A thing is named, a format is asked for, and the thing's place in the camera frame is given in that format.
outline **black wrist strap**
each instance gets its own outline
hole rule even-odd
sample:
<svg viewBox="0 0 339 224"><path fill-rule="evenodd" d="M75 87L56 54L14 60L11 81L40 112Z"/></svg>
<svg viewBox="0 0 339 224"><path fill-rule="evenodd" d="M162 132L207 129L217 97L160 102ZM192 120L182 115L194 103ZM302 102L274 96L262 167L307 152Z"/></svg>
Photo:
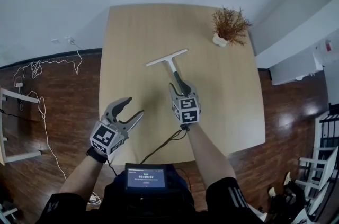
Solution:
<svg viewBox="0 0 339 224"><path fill-rule="evenodd" d="M94 158L95 160L97 160L99 163L104 164L107 161L107 157L106 156L102 156L100 154L98 154L94 147L90 147L89 150L86 153L88 156L91 156L92 158Z"/></svg>

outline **potted plant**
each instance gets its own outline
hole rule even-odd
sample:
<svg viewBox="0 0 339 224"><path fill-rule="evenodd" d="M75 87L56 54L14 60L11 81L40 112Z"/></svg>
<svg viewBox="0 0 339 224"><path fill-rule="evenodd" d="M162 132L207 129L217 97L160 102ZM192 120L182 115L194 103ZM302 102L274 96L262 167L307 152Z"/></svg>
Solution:
<svg viewBox="0 0 339 224"><path fill-rule="evenodd" d="M214 36L213 43L221 47L227 44L241 45L246 42L241 40L241 37L245 36L247 27L252 24L248 19L244 19L242 16L243 10L240 8L239 12L236 12L233 8L222 8L216 10L212 15L214 23Z"/></svg>

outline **dried plant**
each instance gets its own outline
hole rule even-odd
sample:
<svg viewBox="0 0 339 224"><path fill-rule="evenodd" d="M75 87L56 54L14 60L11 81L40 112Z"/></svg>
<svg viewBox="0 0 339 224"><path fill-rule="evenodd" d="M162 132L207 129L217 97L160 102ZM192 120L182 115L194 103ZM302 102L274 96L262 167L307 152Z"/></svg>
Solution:
<svg viewBox="0 0 339 224"><path fill-rule="evenodd" d="M242 12L241 8L238 13L233 8L230 10L223 7L221 10L216 10L212 15L214 33L227 40L231 45L243 46L246 42L241 40L241 37L246 36L244 32L252 24L248 19L243 18Z"/></svg>

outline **forearm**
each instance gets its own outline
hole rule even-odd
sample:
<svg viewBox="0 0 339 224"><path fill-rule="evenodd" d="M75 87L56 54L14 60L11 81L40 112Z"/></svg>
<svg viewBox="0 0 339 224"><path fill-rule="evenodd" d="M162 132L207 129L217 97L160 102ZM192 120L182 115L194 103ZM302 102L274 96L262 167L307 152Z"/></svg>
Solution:
<svg viewBox="0 0 339 224"><path fill-rule="evenodd" d="M234 170L226 156L212 143L198 123L190 125L188 135L206 188L222 178L235 178Z"/></svg>
<svg viewBox="0 0 339 224"><path fill-rule="evenodd" d="M88 201L102 165L102 163L99 163L94 158L86 156L63 184L60 193L78 194L85 201Z"/></svg>

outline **baseboard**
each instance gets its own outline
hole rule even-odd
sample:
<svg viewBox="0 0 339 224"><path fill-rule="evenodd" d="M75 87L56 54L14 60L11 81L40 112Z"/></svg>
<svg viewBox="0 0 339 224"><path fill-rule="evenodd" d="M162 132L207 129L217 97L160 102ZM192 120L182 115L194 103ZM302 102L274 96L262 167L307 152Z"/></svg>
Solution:
<svg viewBox="0 0 339 224"><path fill-rule="evenodd" d="M78 52L79 52L80 55L91 55L91 54L95 54L95 53L102 53L102 48L79 50ZM6 66L2 66L2 67L0 67L0 70L10 68L10 67L14 67L14 66L18 66L18 65L21 65L21 64L29 64L31 62L35 62L35 61L39 61L39 60L49 60L49 59L60 58L60 57L70 57L70 56L75 56L75 55L77 55L77 52L71 51L71 52L56 53L54 55L49 55L49 56L44 56L44 57L35 57L35 58L32 58L32 59L27 59L27 60L23 60L23 61L19 61L19 62L16 62L16 63L9 64L9 65L6 65Z"/></svg>

